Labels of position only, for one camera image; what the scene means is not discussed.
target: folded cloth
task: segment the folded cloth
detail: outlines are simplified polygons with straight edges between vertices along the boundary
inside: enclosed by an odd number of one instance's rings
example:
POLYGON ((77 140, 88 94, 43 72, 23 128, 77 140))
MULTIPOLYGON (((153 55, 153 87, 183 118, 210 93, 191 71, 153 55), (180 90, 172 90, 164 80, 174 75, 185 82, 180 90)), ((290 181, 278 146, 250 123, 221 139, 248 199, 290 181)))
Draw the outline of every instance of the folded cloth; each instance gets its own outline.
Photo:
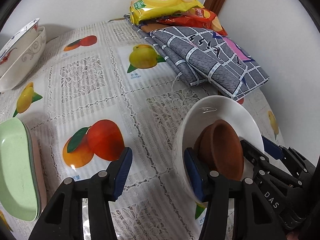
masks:
MULTIPOLYGON (((129 15, 124 17, 132 24, 129 15)), ((142 26, 132 24, 190 86, 210 82, 223 95, 239 100, 269 79, 247 52, 213 30, 171 26, 146 33, 142 26)))

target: white bowl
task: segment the white bowl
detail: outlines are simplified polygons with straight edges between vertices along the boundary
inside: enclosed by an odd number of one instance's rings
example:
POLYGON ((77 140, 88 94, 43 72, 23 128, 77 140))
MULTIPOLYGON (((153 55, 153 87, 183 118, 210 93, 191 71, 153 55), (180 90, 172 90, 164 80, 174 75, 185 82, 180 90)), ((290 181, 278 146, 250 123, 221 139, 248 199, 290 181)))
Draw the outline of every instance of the white bowl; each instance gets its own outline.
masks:
MULTIPOLYGON (((209 96, 196 102, 179 126, 174 139, 172 158, 178 180, 185 192, 196 202, 201 201, 193 192, 184 164, 184 151, 194 147, 196 139, 208 125, 216 120, 228 122, 241 139, 246 139, 261 152, 264 152, 259 128, 248 111, 236 101, 224 96, 209 96)), ((244 158, 243 178, 253 176, 252 164, 244 158)))
POLYGON ((38 37, 17 58, 0 78, 0 92, 13 89, 21 83, 37 64, 46 43, 45 28, 38 28, 38 37))
POLYGON ((0 50, 0 77, 38 36, 39 18, 19 30, 0 50))

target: pink patch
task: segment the pink patch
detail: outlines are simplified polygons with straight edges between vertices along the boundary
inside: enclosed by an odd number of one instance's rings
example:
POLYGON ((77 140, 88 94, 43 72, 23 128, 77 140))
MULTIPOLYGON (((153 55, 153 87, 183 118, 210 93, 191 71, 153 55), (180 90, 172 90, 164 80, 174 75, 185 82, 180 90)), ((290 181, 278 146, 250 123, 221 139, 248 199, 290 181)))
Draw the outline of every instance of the pink patch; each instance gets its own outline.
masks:
POLYGON ((252 61, 251 58, 249 58, 245 54, 243 54, 241 49, 239 49, 238 46, 232 40, 228 39, 227 37, 223 37, 223 40, 228 44, 228 46, 239 57, 240 60, 242 60, 242 61, 247 61, 247 60, 252 61))

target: stacked bowls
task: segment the stacked bowls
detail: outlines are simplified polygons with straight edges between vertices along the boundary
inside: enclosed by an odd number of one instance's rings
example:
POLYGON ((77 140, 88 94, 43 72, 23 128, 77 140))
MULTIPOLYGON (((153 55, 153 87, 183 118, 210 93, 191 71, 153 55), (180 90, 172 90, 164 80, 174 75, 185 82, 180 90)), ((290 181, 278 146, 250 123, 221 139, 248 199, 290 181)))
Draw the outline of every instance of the stacked bowls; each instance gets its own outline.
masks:
POLYGON ((25 25, 0 50, 0 92, 19 85, 43 53, 46 33, 38 22, 39 18, 25 25))

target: orange mango print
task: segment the orange mango print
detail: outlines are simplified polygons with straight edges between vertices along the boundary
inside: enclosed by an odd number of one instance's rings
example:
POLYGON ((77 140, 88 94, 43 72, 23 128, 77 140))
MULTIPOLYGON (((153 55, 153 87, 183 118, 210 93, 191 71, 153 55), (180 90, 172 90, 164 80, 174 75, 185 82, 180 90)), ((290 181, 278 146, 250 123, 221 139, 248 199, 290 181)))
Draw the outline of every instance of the orange mango print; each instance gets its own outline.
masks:
POLYGON ((70 43, 69 45, 67 45, 63 49, 63 51, 70 51, 70 50, 76 49, 80 46, 84 46, 84 47, 91 46, 93 44, 96 44, 97 40, 98 40, 97 36, 90 35, 90 36, 84 37, 82 39, 79 39, 79 40, 76 40, 76 41, 70 43))
POLYGON ((243 104, 243 102, 244 102, 244 98, 241 98, 241 99, 240 99, 240 100, 238 100, 237 102, 238 102, 239 104, 241 104, 241 105, 242 105, 242 104, 243 104))
POLYGON ((79 146, 72 152, 67 152, 68 143, 71 138, 66 142, 62 150, 62 157, 65 163, 71 168, 80 168, 89 163, 93 158, 93 152, 90 150, 85 134, 79 144, 79 146))
POLYGON ((87 132, 90 149, 107 161, 117 160, 124 150, 124 141, 119 127, 110 120, 100 120, 87 132))

